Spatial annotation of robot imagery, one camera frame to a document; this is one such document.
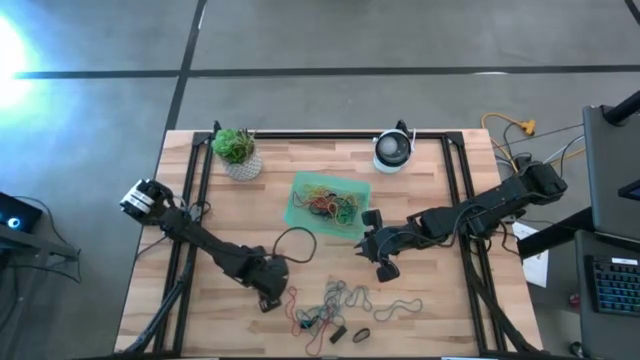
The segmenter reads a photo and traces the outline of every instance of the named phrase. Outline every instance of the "keyboard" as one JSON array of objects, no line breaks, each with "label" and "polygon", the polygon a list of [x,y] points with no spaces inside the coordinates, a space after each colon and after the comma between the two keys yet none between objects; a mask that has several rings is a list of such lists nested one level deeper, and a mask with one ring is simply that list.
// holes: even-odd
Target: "keyboard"
[{"label": "keyboard", "polygon": [[585,256],[593,310],[640,316],[640,266],[636,259]]}]

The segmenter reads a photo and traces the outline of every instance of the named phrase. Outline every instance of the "potted succulent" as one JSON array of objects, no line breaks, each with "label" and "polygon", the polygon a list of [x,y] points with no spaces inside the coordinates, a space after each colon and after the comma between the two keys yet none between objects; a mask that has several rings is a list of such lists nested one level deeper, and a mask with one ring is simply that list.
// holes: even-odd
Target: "potted succulent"
[{"label": "potted succulent", "polygon": [[262,158],[247,129],[218,130],[213,151],[220,156],[225,170],[235,180],[251,180],[262,170]]}]

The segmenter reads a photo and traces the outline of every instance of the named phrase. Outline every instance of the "wooden table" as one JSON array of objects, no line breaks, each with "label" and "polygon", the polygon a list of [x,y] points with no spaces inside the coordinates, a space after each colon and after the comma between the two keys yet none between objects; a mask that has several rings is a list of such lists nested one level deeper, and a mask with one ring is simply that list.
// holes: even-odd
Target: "wooden table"
[{"label": "wooden table", "polygon": [[[476,193],[480,193],[500,182],[489,135],[485,130],[463,132],[473,184]],[[176,194],[180,194],[183,186],[192,136],[192,131],[171,131],[165,139],[157,180]],[[223,240],[263,245],[270,251],[276,237],[288,227],[283,215],[297,171],[319,171],[369,182],[370,208],[381,210],[385,225],[403,224],[407,215],[426,208],[451,205],[442,147],[437,141],[417,141],[410,163],[393,175],[381,174],[373,168],[371,141],[259,140],[258,147],[264,168],[255,180],[246,183],[230,179],[220,160],[214,159],[207,197],[212,210],[204,217],[203,226]],[[458,163],[454,162],[461,182]],[[196,173],[196,179],[200,179],[200,174]],[[311,242],[305,237],[308,235],[301,232],[290,235],[279,244],[279,252],[295,258],[308,257],[311,249]],[[157,228],[145,228],[140,247],[161,236]],[[289,285],[298,288],[297,307],[320,305],[327,281],[339,279],[350,287],[368,286],[374,309],[385,308],[399,298],[420,298],[424,303],[420,313],[400,310],[387,322],[374,321],[372,314],[362,309],[346,309],[349,331],[332,345],[328,338],[335,329],[328,329],[321,356],[477,355],[458,246],[405,251],[394,260],[402,272],[400,278],[381,284],[376,278],[376,266],[354,255],[354,241],[316,236],[318,250],[313,261],[304,265],[289,262]],[[541,348],[520,260],[504,251],[500,241],[501,238],[495,238],[489,252],[499,303],[526,339]],[[516,249],[514,242],[508,244]],[[170,242],[166,241],[137,261],[116,349],[131,344],[157,311],[170,248]],[[286,293],[282,300],[289,300]],[[493,344],[488,318],[483,306],[487,338]],[[167,346],[173,339],[171,321],[175,321],[175,316],[170,317]],[[363,327],[371,329],[371,338],[354,344],[351,337]],[[224,276],[211,257],[199,250],[184,356],[306,356],[310,336],[293,337],[290,331],[291,322],[283,307],[261,313],[256,291],[242,288]],[[315,352],[317,345],[310,346],[311,352]]]}]

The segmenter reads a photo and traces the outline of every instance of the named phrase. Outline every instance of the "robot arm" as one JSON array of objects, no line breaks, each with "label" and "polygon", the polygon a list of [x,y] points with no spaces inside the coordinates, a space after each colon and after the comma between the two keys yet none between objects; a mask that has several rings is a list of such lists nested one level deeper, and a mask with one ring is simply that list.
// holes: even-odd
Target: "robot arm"
[{"label": "robot arm", "polygon": [[549,164],[530,164],[502,184],[453,207],[428,209],[407,218],[403,226],[382,226],[380,210],[362,214],[365,225],[373,229],[356,245],[356,255],[380,263],[378,280],[386,282],[400,276],[389,255],[409,249],[426,249],[440,245],[459,231],[475,237],[488,237],[511,214],[522,216],[529,204],[544,205],[557,201],[567,184]]},{"label": "robot arm", "polygon": [[194,244],[213,257],[225,275],[260,295],[264,312],[279,305],[289,274],[286,260],[267,254],[262,246],[249,248],[217,238],[186,209],[177,207],[169,188],[154,180],[140,180],[120,202],[122,211],[142,225],[158,225],[174,241]]}]

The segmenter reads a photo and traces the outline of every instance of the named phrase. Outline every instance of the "white round device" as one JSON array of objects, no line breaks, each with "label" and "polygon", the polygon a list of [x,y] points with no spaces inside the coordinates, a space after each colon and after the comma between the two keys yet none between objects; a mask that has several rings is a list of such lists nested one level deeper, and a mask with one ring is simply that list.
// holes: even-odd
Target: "white round device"
[{"label": "white round device", "polygon": [[374,138],[373,165],[383,173],[392,174],[400,171],[409,161],[413,151],[413,142],[409,139],[404,122],[399,121],[395,129],[389,129]]}]

